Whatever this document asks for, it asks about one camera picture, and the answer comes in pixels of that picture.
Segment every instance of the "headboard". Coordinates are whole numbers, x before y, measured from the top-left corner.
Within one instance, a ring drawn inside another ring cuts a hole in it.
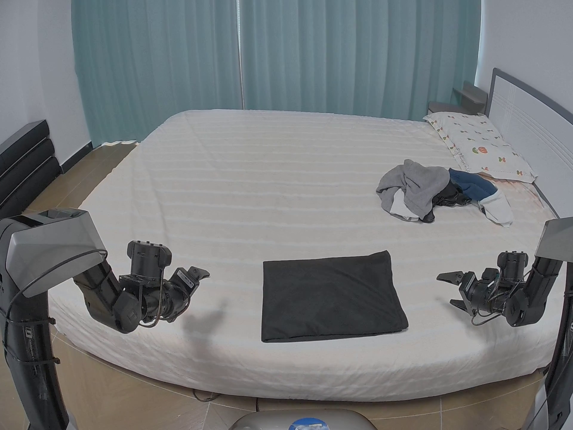
[[[573,113],[494,68],[485,114],[537,173],[541,197],[559,217],[573,216]]]
[[[46,120],[0,144],[0,219],[20,215],[60,174]]]

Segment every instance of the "pillowcase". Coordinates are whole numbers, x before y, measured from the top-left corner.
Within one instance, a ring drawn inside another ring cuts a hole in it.
[[[466,172],[533,183],[535,173],[485,115],[440,111],[424,117]]]

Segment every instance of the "tile floor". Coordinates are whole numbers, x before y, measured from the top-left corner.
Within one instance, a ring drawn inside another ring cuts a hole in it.
[[[135,147],[95,149],[59,176],[28,208],[80,206],[107,174]],[[189,389],[162,383],[111,365],[75,347],[53,332],[54,354],[61,359],[58,377],[68,410],[80,430],[227,430],[255,411],[255,398],[221,396],[196,400]],[[541,372],[491,383],[441,397],[381,403],[337,403],[259,399],[261,411],[288,408],[347,408],[358,411],[379,430],[518,429],[542,380]],[[200,398],[209,397],[197,391]],[[24,430],[24,410],[10,372],[0,361],[0,430]]]

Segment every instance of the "white bed sheet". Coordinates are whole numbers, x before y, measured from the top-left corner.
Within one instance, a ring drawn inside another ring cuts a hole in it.
[[[515,222],[473,206],[436,208],[408,223],[380,207],[376,187],[411,158],[457,163],[427,123],[267,111],[187,111],[136,147],[82,204],[116,275],[133,239],[161,242],[172,266],[211,272],[175,323],[123,335],[92,320],[69,280],[50,291],[57,328],[77,346],[169,383],[271,398],[404,400],[503,380],[548,364],[563,278],[536,325],[481,327],[449,305],[440,272],[495,266],[501,251],[533,257],[550,210],[519,182],[496,182]],[[262,262],[391,254],[409,320],[401,333],[346,340],[261,342]]]

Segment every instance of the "round blue sticker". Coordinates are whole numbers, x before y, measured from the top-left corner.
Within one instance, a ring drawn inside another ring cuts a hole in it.
[[[326,422],[314,417],[304,417],[292,422],[288,430],[328,430]]]

